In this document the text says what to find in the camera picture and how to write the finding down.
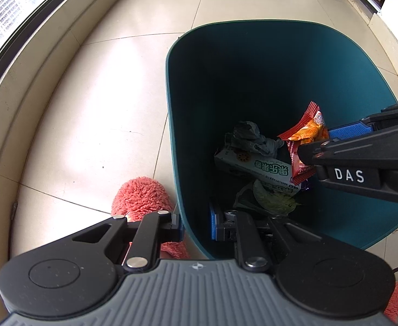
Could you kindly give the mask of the white bowl lid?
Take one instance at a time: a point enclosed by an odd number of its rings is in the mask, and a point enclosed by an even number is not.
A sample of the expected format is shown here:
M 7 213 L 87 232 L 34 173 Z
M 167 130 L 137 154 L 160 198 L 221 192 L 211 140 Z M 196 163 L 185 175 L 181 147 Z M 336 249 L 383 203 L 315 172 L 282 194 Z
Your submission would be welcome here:
M 258 204 L 276 216 L 287 216 L 299 206 L 297 201 L 286 193 L 269 192 L 259 180 L 253 184 L 253 193 Z

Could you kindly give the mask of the white green snack box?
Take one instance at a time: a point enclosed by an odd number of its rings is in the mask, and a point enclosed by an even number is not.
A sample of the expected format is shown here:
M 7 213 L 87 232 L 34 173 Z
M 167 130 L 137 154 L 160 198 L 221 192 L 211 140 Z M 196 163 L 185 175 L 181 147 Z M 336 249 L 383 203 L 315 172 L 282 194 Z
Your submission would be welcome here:
M 266 183 L 292 185 L 292 166 L 275 158 L 249 152 L 223 149 L 214 156 L 217 160 L 246 171 Z

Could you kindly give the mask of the grey plastic bag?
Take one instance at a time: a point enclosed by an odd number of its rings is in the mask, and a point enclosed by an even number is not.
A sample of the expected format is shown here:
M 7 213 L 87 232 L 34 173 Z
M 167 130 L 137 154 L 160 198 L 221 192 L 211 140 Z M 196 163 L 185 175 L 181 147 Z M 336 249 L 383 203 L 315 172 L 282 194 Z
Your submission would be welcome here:
M 263 136 L 257 124 L 252 121 L 238 121 L 233 130 L 225 134 L 225 145 L 231 149 L 276 158 L 277 151 L 285 145 L 280 138 Z

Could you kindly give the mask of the dark teal trash bin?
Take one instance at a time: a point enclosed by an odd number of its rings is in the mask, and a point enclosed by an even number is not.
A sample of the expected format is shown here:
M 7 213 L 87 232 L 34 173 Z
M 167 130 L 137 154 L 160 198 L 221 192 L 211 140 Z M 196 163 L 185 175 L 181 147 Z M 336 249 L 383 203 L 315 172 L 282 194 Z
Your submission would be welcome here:
M 215 155 L 239 121 L 275 138 L 309 103 L 338 127 L 396 103 L 375 64 L 350 38 L 306 21 L 230 21 L 181 36 L 166 62 L 167 101 L 178 206 L 208 258 L 233 246 L 211 237 L 211 211 L 230 209 L 248 175 Z

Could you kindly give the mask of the red fluffy slipper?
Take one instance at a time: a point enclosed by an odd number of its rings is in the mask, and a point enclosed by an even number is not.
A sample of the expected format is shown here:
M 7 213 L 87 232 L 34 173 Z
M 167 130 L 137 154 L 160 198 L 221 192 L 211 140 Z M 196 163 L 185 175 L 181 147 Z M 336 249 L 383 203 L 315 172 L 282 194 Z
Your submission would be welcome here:
M 124 183 L 111 206 L 112 216 L 125 216 L 132 222 L 158 211 L 172 213 L 174 206 L 165 187 L 149 177 L 137 177 Z
M 384 315 L 392 322 L 398 321 L 398 282 L 395 284 L 392 296 L 384 310 Z

